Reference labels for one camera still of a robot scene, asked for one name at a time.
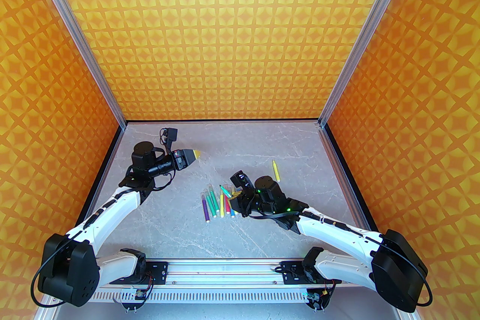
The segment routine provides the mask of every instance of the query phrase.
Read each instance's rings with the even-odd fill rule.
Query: purple marker
[[[210,222],[210,217],[209,217],[209,212],[208,212],[208,208],[207,208],[207,202],[205,200],[205,193],[202,193],[201,195],[201,198],[202,198],[202,205],[204,206],[204,215],[205,215],[205,222]]]

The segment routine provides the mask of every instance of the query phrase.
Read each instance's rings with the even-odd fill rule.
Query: teal marker
[[[215,218],[216,217],[216,212],[215,212],[215,205],[213,204],[212,200],[211,200],[211,197],[209,195],[209,191],[207,191],[206,189],[204,189],[204,193],[205,193],[205,198],[207,200],[207,203],[208,203],[208,206],[210,208],[210,211],[211,211],[211,217],[212,218]]]
[[[222,186],[220,186],[220,189],[223,191],[223,193],[225,193],[225,196],[227,196],[228,198],[232,197],[232,194],[226,188],[223,188]]]
[[[215,207],[216,213],[220,212],[220,206],[218,205],[218,201],[216,200],[215,193],[213,191],[213,186],[211,184],[208,185],[208,190],[210,193],[210,198],[212,199],[211,201],[213,202],[213,205]]]

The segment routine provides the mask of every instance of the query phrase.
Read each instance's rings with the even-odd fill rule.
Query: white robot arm
[[[253,184],[243,171],[238,171],[230,180],[241,189],[230,203],[243,217],[272,219],[283,229],[317,238],[348,254],[312,248],[303,262],[305,275],[312,283],[339,279],[365,286],[406,312],[432,302],[426,281],[428,269],[398,232],[388,230],[381,234],[328,217],[301,201],[287,198],[269,176],[262,176]],[[252,216],[252,212],[261,215]],[[430,299],[418,303],[424,284]]]
[[[39,291],[76,306],[85,304],[98,287],[128,277],[132,284],[146,278],[145,254],[121,249],[115,255],[96,258],[98,250],[111,232],[133,210],[137,209],[152,191],[168,186],[176,171],[184,169],[199,156],[195,150],[170,151],[176,130],[165,128],[161,134],[163,150],[150,142],[135,145],[132,167],[115,193],[95,213],[72,228],[66,235],[54,234],[44,247],[39,275]],[[154,152],[163,152],[156,157]],[[154,177],[170,174],[170,181],[155,187]],[[231,177],[240,193],[230,199],[232,208],[244,217],[273,219],[280,227],[329,243],[348,255],[335,254],[313,247],[304,259],[303,272],[311,284],[328,280],[351,282],[376,290],[387,302],[407,312],[413,312],[423,284],[427,267],[408,242],[395,231],[380,234],[366,231],[324,215],[307,204],[286,198],[278,183],[263,176],[255,185],[242,171]]]

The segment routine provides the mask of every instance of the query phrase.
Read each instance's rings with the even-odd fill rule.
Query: yellow star pattern
[[[329,121],[380,229],[430,269],[425,320],[480,318],[479,31],[480,0],[393,0]]]
[[[75,224],[116,129],[52,1],[0,0],[3,320],[33,318],[43,244]]]
[[[374,0],[69,0],[127,119],[318,117]]]

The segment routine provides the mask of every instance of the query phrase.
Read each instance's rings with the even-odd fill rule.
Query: marker
[[[220,207],[218,206],[218,201],[216,201],[216,196],[213,191],[213,186],[211,184],[208,185],[208,190],[210,191],[210,198],[212,199],[211,201],[213,202],[213,205],[215,207],[216,213],[220,212]]]
[[[223,188],[221,188],[220,190],[220,217],[221,218],[225,216],[223,205],[225,205],[225,195],[223,194]]]
[[[209,212],[208,212],[208,208],[207,208],[207,201],[205,200],[205,193],[202,192],[202,194],[200,195],[201,199],[202,199],[202,205],[204,207],[204,215],[205,215],[205,222],[210,222],[210,217],[209,217]]]
[[[212,202],[212,198],[211,196],[209,195],[209,191],[207,191],[206,189],[204,189],[204,193],[205,193],[205,196],[206,196],[206,200],[207,200],[207,203],[208,203],[208,206],[210,207],[210,212],[211,212],[211,216],[213,218],[216,217],[216,211],[215,211],[215,206],[213,205],[213,202]]]
[[[223,195],[223,196],[224,196],[224,200],[225,200],[225,213],[230,215],[231,210],[230,210],[230,204],[228,203],[228,197],[227,197],[227,195]]]
[[[231,190],[232,190],[232,195],[233,195],[233,194],[235,193],[235,186],[232,185]],[[230,210],[230,216],[231,216],[231,217],[235,217],[235,215],[238,215],[238,213],[235,212],[235,211],[233,210],[233,208],[232,208],[232,209]]]
[[[223,193],[225,193],[225,195],[228,197],[228,198],[231,198],[232,197],[232,194],[223,186],[220,186],[220,189],[222,190]]]
[[[280,181],[280,174],[278,174],[278,168],[276,167],[275,160],[271,161],[271,165],[273,165],[273,171],[275,172],[276,181]]]

